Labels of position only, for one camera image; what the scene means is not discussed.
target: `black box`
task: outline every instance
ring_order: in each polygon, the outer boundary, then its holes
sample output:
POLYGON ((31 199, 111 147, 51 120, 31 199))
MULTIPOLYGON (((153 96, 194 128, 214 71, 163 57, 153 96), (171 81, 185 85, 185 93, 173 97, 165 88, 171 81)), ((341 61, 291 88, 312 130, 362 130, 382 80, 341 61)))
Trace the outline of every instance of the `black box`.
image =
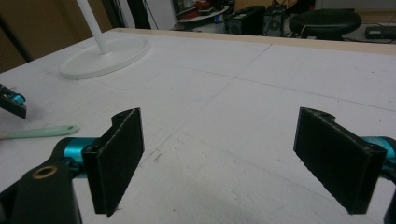
POLYGON ((246 7, 224 20, 225 33, 234 35, 262 35, 265 7, 246 7))
POLYGON ((283 36, 283 21, 285 20, 286 5, 268 7, 264 13, 263 34, 267 36, 283 36))
POLYGON ((367 39, 396 39, 396 26, 368 26, 367 39))

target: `white lamp base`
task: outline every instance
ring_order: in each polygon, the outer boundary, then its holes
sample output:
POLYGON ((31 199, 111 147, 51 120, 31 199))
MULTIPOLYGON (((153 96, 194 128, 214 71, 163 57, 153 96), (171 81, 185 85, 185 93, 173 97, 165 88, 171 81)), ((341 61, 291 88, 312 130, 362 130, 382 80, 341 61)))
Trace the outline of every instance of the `white lamp base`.
POLYGON ((61 77, 99 77, 134 63, 149 52, 149 42, 142 36, 109 40, 107 45, 110 52, 105 55, 93 46, 66 60, 60 68, 61 77))

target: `black rubber pad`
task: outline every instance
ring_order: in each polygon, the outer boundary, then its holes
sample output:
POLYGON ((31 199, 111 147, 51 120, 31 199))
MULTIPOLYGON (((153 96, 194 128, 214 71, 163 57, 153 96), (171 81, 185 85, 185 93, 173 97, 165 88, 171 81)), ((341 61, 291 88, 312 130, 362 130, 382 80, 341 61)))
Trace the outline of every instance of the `black rubber pad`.
POLYGON ((387 151, 363 141, 334 119, 302 107, 294 151, 349 214, 365 214, 387 151))
POLYGON ((144 152, 140 110, 112 118, 113 126, 82 152, 95 213, 117 209, 144 152))

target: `white surface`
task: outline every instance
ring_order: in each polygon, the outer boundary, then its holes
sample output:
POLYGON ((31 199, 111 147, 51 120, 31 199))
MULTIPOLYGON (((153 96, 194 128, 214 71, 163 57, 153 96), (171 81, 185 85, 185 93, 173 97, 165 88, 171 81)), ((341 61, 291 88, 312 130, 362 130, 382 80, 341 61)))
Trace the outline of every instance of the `white surface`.
POLYGON ((103 54, 100 45, 84 49, 61 65, 61 76, 70 79, 99 77, 137 62, 149 51, 149 42, 142 36, 103 41, 109 53, 103 54))
MULTIPOLYGON (((27 99, 27 120, 1 110, 0 132, 73 123, 74 136, 96 137, 113 115, 141 107, 146 152, 120 210, 95 215, 87 181, 74 180, 84 223, 383 223, 392 183, 379 179, 368 214, 350 216, 293 143, 301 106, 357 135, 396 137, 395 56, 142 36, 148 55, 107 76, 58 76, 93 39, 0 75, 27 99)), ((60 139, 0 142, 0 190, 60 139)))

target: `teal component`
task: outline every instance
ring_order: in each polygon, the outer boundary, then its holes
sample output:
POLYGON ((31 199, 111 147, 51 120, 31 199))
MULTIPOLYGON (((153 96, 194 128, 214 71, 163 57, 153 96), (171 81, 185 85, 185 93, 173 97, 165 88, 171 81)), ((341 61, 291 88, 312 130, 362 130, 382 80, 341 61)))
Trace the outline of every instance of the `teal component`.
POLYGON ((84 147, 91 145, 94 140, 96 138, 73 138, 64 149, 64 157, 73 158, 78 165, 84 167, 81 151, 84 147))
POLYGON ((382 148, 387 150, 387 156, 386 156, 386 164, 383 167, 383 170, 388 170, 388 169, 393 169, 392 167, 396 167, 396 148, 393 148, 390 143, 382 138, 382 137, 362 137, 364 141, 372 144, 376 144, 381 146, 382 148))
POLYGON ((11 97, 12 100, 14 100, 15 102, 17 102, 17 103, 19 103, 21 105, 23 105, 25 103, 25 101, 26 101, 25 98, 22 95, 20 95, 20 94, 13 94, 10 97, 11 97))

